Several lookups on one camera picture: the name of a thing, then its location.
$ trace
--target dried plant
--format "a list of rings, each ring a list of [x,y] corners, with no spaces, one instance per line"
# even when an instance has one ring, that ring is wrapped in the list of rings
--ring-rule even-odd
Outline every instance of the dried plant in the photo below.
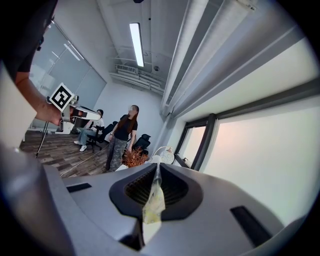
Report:
[[[148,156],[146,154],[142,154],[142,149],[138,147],[137,149],[132,149],[131,152],[125,151],[123,163],[128,166],[128,168],[134,166],[140,166],[147,161]]]

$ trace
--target person's arm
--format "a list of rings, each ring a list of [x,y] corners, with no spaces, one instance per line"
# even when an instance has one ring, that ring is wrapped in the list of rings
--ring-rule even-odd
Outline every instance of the person's arm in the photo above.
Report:
[[[48,104],[46,98],[37,90],[29,79],[29,72],[17,72],[15,84],[24,98],[36,111],[36,118],[60,125],[61,112],[53,104]]]
[[[132,130],[132,131],[131,131],[130,145],[129,145],[129,147],[127,148],[127,150],[128,150],[129,152],[132,150],[132,146],[133,146],[134,143],[135,143],[136,135],[137,135],[137,131],[136,131],[136,130]]]
[[[83,128],[88,130],[90,128],[90,125],[92,124],[92,122],[93,122],[93,120],[89,120],[89,122],[87,122]]]
[[[102,130],[105,129],[105,122],[102,118],[100,119],[100,127]]]
[[[112,137],[114,136],[114,133],[115,133],[115,131],[116,131],[117,128],[118,128],[118,124],[119,124],[119,123],[117,123],[117,124],[115,125],[115,127],[113,128],[113,130],[110,132],[109,141],[112,140]]]

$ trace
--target long dark hair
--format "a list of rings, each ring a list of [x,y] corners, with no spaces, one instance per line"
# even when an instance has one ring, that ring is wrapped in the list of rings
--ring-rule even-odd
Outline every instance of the long dark hair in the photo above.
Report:
[[[131,133],[131,131],[135,125],[135,122],[137,121],[138,114],[139,114],[139,107],[137,105],[132,105],[132,107],[134,107],[138,113],[135,114],[133,116],[133,118],[131,119],[130,125],[128,126],[128,128],[126,130],[128,133]],[[122,126],[124,126],[124,124],[126,123],[128,118],[129,118],[129,114],[127,114],[124,119],[120,120],[120,122],[118,123],[118,129],[120,129]]]

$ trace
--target fluorescent light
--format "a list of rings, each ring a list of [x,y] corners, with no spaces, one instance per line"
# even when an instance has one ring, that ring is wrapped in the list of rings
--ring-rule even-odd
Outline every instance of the fluorescent light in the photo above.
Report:
[[[143,67],[144,56],[142,54],[142,42],[141,42],[141,34],[140,34],[140,24],[139,23],[131,23],[130,24],[131,37],[134,47],[134,53],[136,58],[136,63],[138,66]]]
[[[63,44],[65,46],[65,48],[67,48],[69,50],[70,53],[72,53],[72,55],[78,60],[80,61],[80,59],[78,58],[78,56],[74,53],[73,50],[70,49],[70,47],[68,45],[66,45],[65,43]]]
[[[71,46],[73,47],[73,49],[75,49],[75,51],[80,55],[80,57],[82,58],[82,59],[84,59],[84,57],[82,57],[81,56],[81,54],[77,51],[77,49],[71,44]]]
[[[52,53],[53,53],[57,58],[59,58],[59,56],[58,56],[58,55],[56,55],[53,51],[52,51]]]

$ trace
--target white shirt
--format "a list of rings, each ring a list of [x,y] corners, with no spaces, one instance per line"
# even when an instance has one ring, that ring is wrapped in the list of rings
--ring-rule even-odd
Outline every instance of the white shirt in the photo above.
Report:
[[[99,120],[90,120],[86,125],[85,127],[88,128],[91,123],[93,122],[93,125],[92,127],[90,128],[92,131],[96,132],[97,131],[97,128],[96,126],[100,126],[100,127],[104,127],[105,126],[105,122],[102,118],[100,118]]]

